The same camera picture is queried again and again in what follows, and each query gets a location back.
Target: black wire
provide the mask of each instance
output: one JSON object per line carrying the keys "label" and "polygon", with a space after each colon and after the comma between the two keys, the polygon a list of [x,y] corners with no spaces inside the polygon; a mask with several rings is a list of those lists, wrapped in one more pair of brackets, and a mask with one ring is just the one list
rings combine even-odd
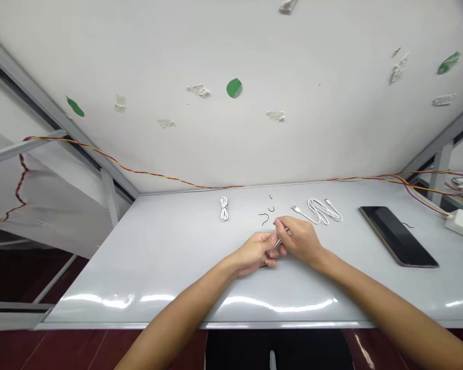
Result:
{"label": "black wire", "polygon": [[267,213],[259,213],[259,216],[262,216],[262,215],[266,215],[268,217],[268,219],[264,221],[261,225],[261,226],[264,226],[264,224],[269,221],[269,215]]}

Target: smartphone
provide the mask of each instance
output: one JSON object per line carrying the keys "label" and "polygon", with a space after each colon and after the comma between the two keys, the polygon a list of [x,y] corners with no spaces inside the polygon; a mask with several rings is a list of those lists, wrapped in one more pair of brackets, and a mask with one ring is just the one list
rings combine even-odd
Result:
{"label": "smartphone", "polygon": [[388,207],[360,207],[360,212],[398,265],[436,268],[439,264]]}

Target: floor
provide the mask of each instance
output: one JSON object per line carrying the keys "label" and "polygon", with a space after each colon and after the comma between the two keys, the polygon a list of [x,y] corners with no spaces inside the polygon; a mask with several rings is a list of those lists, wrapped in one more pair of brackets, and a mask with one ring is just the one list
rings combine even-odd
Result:
{"label": "floor", "polygon": [[[69,257],[70,254],[58,250],[0,256],[0,266],[7,265],[9,272],[3,274],[0,269],[0,300],[31,302]],[[78,257],[42,303],[56,303],[86,263],[86,259]],[[25,271],[33,271],[32,276],[25,278],[30,275]],[[13,284],[11,275],[22,276],[20,287]],[[463,340],[463,329],[451,332]],[[0,370],[113,369],[139,333],[140,330],[2,331]],[[346,329],[343,333],[356,370],[420,369],[377,329]],[[206,340],[207,331],[197,331],[171,369],[203,369]]]}

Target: white cable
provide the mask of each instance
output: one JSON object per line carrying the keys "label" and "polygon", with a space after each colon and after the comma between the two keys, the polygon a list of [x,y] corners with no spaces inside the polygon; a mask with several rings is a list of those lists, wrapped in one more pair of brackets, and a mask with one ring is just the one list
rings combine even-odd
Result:
{"label": "white cable", "polygon": [[342,222],[343,221],[343,217],[341,216],[341,213],[338,212],[338,210],[333,206],[333,204],[331,204],[331,202],[329,201],[329,199],[325,199],[326,203],[329,204],[331,206],[332,209],[334,209],[334,212],[331,211],[330,209],[328,209],[324,203],[318,201],[317,199],[314,199],[314,198],[310,198],[308,201],[307,201],[307,204],[310,208],[310,210],[312,212],[314,212],[315,214],[317,214],[317,216],[319,217],[319,221],[315,222],[313,219],[311,219],[309,216],[307,216],[306,214],[302,213],[302,211],[300,210],[299,207],[296,207],[296,206],[293,206],[293,210],[297,213],[300,213],[303,217],[306,217],[308,218],[312,223],[318,225],[320,224],[320,222],[322,221],[325,225],[329,225],[329,220],[328,220],[328,217],[326,216],[330,216],[333,220],[335,221],[338,221],[338,222]]}
{"label": "white cable", "polygon": [[317,225],[318,223],[320,223],[320,221],[319,221],[319,222],[315,222],[313,219],[311,219],[309,216],[307,216],[304,212],[302,212],[302,211],[300,210],[300,208],[297,207],[297,206],[293,206],[293,207],[292,207],[292,210],[294,210],[296,213],[300,213],[303,217],[308,218],[308,219],[310,220],[310,222],[312,222],[313,224],[316,224],[316,225]]}
{"label": "white cable", "polygon": [[226,211],[226,207],[228,207],[228,199],[226,197],[220,198],[221,202],[221,221],[228,220],[228,212]]}

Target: tweezers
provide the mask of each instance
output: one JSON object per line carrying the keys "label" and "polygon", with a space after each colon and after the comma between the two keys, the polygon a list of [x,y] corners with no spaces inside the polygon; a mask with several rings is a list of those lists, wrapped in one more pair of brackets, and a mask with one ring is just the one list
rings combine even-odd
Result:
{"label": "tweezers", "polygon": [[281,245],[281,243],[283,243],[283,241],[281,240],[281,238],[279,238],[278,241],[276,242],[276,244],[274,245],[274,247],[271,248],[269,251],[267,251],[266,254],[269,255],[270,253],[274,252],[276,249],[279,248],[279,246]]}

